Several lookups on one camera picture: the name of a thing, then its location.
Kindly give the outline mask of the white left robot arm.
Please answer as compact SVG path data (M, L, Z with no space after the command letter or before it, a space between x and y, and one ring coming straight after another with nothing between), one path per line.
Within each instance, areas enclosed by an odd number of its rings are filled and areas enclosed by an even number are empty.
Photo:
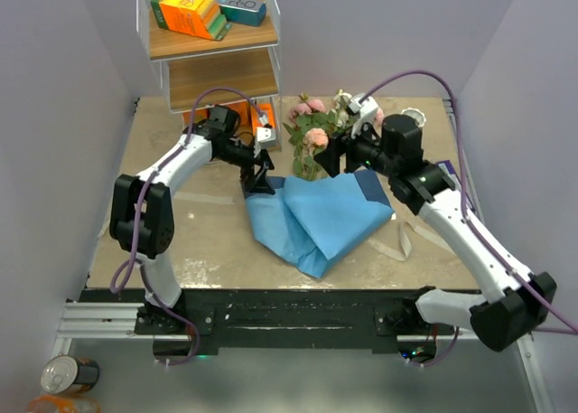
M217 105L154 164L136 175L121 174L114 183L109 234L129 257L110 289L120 293L132 269L139 267L148 302L159 306L154 320L166 333L178 333L187 323L187 312L177 305L182 289L169 255L175 232L172 200L182 185L205 164L221 160L238 168L243 191L275 191L266 175L274 168L267 149L275 143L275 129L262 108L255 111L258 126L250 145L236 137L238 112Z

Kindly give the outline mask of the blue wrapping paper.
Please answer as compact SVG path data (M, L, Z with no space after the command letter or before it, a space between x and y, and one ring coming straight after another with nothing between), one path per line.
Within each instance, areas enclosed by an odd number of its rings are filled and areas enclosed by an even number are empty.
M254 239L300 272L321 278L392 219L375 172L305 181L272 177L273 194L245 193Z

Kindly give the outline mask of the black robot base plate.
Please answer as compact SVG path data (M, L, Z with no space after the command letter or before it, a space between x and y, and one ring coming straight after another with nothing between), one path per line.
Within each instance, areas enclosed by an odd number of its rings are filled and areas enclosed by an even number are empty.
M397 353L424 342L433 352L432 334L452 335L455 324L427 324L407 315L414 290L185 289L175 315L145 302L142 289L118 295L85 290L82 304L135 306L131 332L151 335L157 358L182 359L191 348L186 322L196 325L198 357L226 348L340 349Z

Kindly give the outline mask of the beige ribbon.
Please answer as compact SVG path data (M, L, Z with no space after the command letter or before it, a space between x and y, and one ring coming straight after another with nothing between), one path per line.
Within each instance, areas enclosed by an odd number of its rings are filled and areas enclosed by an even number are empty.
M398 226L396 228L396 236L397 236L396 249L391 248L385 243L372 238L368 239L368 244L371 248L381 253L382 255L385 255L388 258L392 258L393 260L404 263L411 257L413 253L412 241L410 240L409 236L406 233L407 228L411 229L415 234L429 241L436 247L443 249L449 252L450 254L454 255L452 248L437 233L430 231L418 224L408 221L401 221L398 223Z

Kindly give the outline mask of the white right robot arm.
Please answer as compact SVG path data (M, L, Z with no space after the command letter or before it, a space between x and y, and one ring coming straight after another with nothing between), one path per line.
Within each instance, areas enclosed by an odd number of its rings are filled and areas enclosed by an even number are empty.
M334 177L365 167L384 175L393 195L446 242L475 279L477 294L425 286L388 315L398 332L424 333L433 324L465 328L501 352L545 321L557 284L514 258L468 209L451 177L424 159L423 130L407 115L385 117L376 131L348 129L330 137L315 161Z

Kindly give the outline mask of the artificial pink flower bouquet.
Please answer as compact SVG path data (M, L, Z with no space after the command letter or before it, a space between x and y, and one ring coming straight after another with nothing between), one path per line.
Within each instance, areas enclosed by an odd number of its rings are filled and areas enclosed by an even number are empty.
M287 113L288 121L283 123L289 143L294 147L293 175L306 181L327 176L314 156L328 146L331 136L353 127L356 119L347 112L351 97L339 89L327 106L321 99L307 94L299 96Z

